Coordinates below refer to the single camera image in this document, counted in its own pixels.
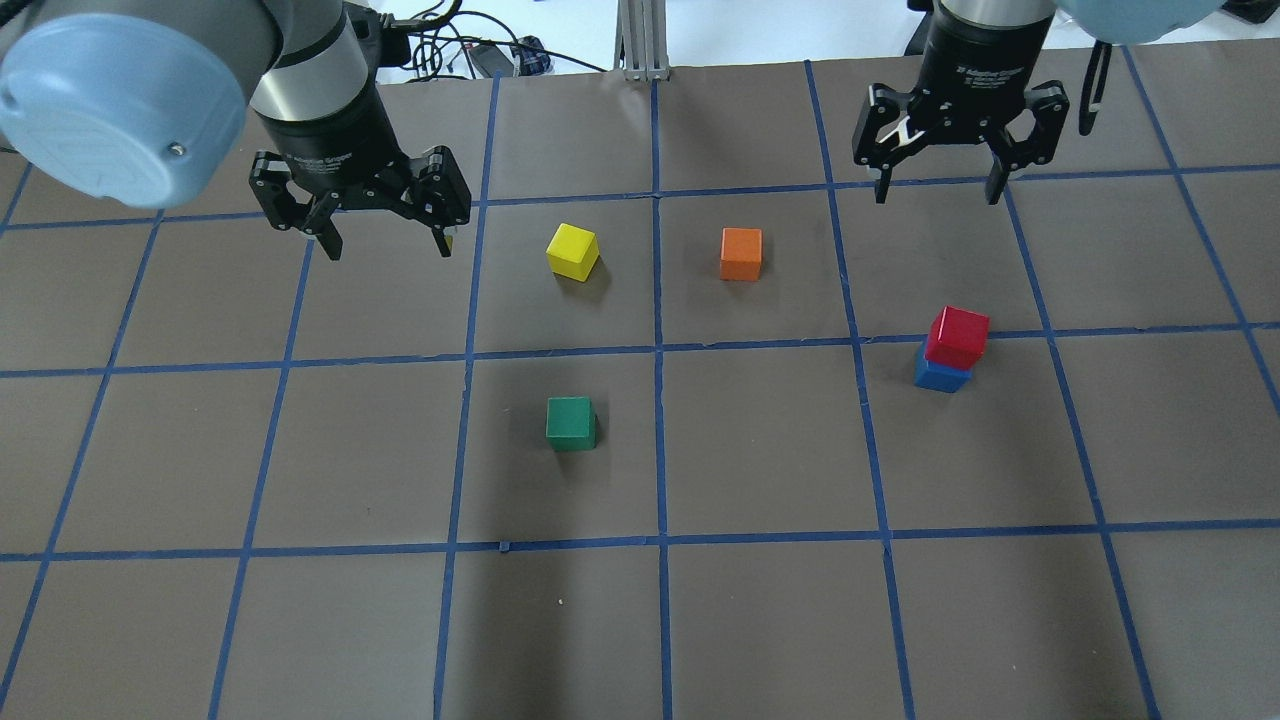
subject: green cube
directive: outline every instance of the green cube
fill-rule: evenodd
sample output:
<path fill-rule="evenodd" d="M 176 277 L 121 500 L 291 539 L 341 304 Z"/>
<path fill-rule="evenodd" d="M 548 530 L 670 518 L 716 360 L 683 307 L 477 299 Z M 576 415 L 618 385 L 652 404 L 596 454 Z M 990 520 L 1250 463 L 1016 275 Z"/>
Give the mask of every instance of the green cube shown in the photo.
<path fill-rule="evenodd" d="M 595 411 L 591 410 L 591 398 L 548 398 L 547 442 L 557 452 L 595 447 Z"/>

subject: cube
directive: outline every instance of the cube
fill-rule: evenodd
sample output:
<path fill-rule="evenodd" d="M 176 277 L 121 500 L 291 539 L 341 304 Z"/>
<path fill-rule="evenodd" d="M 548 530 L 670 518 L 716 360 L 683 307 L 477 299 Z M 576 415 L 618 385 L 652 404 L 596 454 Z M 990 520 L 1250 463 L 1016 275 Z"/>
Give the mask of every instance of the cube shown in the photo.
<path fill-rule="evenodd" d="M 552 272 L 577 282 L 586 282 L 599 259 L 600 246 L 595 242 L 595 233 L 567 223 L 561 223 L 547 246 L 547 263 Z"/>
<path fill-rule="evenodd" d="M 955 392 L 963 388 L 970 378 L 973 378 L 973 373 L 969 370 L 957 370 L 940 363 L 931 363 L 924 357 L 924 345 L 920 345 L 920 351 L 915 354 L 915 387 Z"/>
<path fill-rule="evenodd" d="M 758 281 L 764 264 L 764 232 L 724 228 L 721 236 L 721 279 Z"/>
<path fill-rule="evenodd" d="M 595 447 L 595 411 L 590 397 L 547 400 L 547 442 L 557 452 Z"/>
<path fill-rule="evenodd" d="M 929 363 L 969 370 L 987 351 L 991 318 L 982 313 L 947 305 L 933 319 L 929 338 L 924 341 L 924 359 Z"/>

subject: yellow cube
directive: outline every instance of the yellow cube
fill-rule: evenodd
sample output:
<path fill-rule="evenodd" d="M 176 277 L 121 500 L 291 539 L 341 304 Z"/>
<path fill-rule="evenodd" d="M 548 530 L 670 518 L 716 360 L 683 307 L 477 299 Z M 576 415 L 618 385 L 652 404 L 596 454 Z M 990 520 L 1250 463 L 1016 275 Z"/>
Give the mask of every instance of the yellow cube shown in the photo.
<path fill-rule="evenodd" d="M 586 282 L 599 259 L 600 246 L 595 243 L 595 233 L 566 223 L 561 223 L 547 246 L 547 263 L 552 272 L 577 282 Z"/>

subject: red cube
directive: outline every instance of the red cube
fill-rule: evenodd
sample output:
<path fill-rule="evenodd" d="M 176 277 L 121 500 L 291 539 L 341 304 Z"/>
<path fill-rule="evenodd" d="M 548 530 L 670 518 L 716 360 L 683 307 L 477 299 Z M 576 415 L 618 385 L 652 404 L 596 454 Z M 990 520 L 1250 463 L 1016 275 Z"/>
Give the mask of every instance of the red cube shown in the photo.
<path fill-rule="evenodd" d="M 991 318 L 982 313 L 947 305 L 929 328 L 924 359 L 956 370 L 969 370 L 987 351 L 989 328 Z"/>

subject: black strap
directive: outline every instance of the black strap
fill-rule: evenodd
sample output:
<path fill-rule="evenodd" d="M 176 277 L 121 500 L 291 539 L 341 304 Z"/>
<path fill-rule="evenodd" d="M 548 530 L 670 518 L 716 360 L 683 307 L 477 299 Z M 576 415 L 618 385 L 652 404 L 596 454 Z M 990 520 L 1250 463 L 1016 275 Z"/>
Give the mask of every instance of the black strap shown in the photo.
<path fill-rule="evenodd" d="M 1080 92 L 1080 135 L 1093 132 L 1093 123 L 1102 109 L 1102 92 L 1107 88 L 1107 70 L 1111 68 L 1111 44 L 1101 40 L 1093 44 L 1089 68 L 1084 70 L 1084 91 Z"/>

